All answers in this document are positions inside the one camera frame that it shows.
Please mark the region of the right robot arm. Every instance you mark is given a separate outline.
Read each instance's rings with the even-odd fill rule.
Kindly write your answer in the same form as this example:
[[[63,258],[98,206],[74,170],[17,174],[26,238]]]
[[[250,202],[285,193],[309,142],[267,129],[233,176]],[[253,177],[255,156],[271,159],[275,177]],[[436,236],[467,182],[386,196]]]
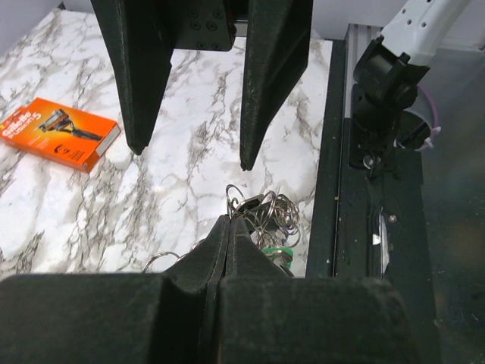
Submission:
[[[376,165],[387,162],[401,112],[418,95],[465,1],[409,1],[372,39],[353,77],[356,122]],[[114,69],[127,145],[149,145],[176,50],[228,52],[245,22],[239,134],[241,168],[254,167],[267,129],[308,65],[310,1],[94,1]]]

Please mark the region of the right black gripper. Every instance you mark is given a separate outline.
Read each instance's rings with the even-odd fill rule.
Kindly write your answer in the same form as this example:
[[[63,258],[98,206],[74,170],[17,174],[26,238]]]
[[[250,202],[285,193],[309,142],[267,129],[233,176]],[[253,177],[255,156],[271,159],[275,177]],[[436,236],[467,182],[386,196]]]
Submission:
[[[127,145],[149,145],[174,49],[228,52],[248,21],[239,158],[255,165],[276,113],[308,66],[313,2],[98,0],[92,7],[114,69]]]

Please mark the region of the green key tag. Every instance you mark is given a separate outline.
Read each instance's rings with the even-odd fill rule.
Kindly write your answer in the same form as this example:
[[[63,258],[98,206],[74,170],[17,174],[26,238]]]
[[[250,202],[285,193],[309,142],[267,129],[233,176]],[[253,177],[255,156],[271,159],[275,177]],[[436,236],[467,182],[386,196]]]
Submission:
[[[293,261],[293,250],[285,247],[265,247],[261,250],[268,258],[275,260],[280,259],[286,264]]]

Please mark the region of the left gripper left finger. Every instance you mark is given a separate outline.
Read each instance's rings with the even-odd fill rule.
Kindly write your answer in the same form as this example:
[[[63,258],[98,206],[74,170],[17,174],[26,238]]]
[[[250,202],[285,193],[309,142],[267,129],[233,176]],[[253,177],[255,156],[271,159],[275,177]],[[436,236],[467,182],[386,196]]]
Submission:
[[[1,282],[3,363],[208,363],[230,220],[162,273]]]

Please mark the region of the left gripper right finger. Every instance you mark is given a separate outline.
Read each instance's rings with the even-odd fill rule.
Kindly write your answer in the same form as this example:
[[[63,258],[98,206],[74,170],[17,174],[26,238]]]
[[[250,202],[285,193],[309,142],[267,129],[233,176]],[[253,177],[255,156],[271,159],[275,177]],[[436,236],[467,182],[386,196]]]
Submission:
[[[405,305],[374,278],[291,278],[231,221],[218,288],[221,363],[414,363]]]

